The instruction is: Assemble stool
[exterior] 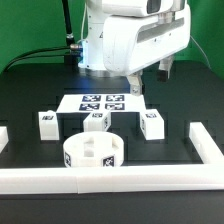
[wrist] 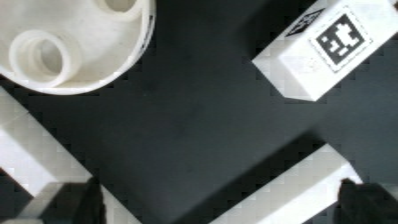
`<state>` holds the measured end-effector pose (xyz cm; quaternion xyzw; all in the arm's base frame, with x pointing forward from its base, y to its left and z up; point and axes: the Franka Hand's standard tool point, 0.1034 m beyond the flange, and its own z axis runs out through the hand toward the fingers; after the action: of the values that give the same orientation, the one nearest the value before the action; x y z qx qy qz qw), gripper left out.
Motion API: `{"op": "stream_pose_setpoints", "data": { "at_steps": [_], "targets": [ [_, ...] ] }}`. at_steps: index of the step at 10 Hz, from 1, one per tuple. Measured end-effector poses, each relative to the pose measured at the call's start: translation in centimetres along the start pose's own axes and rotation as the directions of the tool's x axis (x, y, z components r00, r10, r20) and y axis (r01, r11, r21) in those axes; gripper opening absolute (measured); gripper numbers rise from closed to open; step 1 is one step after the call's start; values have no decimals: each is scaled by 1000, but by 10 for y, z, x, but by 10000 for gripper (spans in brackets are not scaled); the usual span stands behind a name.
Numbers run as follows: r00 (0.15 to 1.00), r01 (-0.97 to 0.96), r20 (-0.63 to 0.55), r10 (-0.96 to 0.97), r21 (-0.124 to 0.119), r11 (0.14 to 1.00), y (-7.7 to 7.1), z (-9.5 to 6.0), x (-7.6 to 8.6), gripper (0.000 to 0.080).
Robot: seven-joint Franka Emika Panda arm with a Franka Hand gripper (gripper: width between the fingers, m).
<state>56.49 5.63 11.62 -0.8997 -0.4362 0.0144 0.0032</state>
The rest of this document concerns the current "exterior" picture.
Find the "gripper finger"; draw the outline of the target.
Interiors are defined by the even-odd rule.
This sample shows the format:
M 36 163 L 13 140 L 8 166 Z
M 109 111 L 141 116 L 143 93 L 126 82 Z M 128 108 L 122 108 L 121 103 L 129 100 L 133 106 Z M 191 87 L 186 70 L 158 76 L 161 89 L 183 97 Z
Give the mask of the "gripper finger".
M 160 61 L 157 72 L 157 79 L 159 81 L 166 82 L 169 79 L 173 61 L 174 61 L 173 55 L 168 56 Z
M 142 73 L 135 72 L 127 77 L 130 84 L 130 93 L 134 96 L 140 96 L 143 93 Z

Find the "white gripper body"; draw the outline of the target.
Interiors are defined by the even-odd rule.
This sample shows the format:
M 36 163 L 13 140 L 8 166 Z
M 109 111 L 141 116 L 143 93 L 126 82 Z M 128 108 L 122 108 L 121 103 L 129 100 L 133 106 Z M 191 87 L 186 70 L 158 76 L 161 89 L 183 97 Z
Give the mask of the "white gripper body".
M 159 16 L 132 18 L 109 16 L 103 27 L 105 68 L 130 75 L 186 48 L 190 39 L 191 12 L 186 5 L 170 23 Z

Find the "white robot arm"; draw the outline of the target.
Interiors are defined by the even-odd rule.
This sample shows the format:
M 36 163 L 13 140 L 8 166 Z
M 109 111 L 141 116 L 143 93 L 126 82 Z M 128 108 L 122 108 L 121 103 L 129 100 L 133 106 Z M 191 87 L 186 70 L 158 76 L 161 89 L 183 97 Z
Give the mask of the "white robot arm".
M 157 63 L 157 78 L 167 80 L 174 55 L 190 40 L 187 0 L 86 0 L 85 9 L 79 67 L 101 77 L 125 76 L 136 96 L 144 91 L 143 69 Z

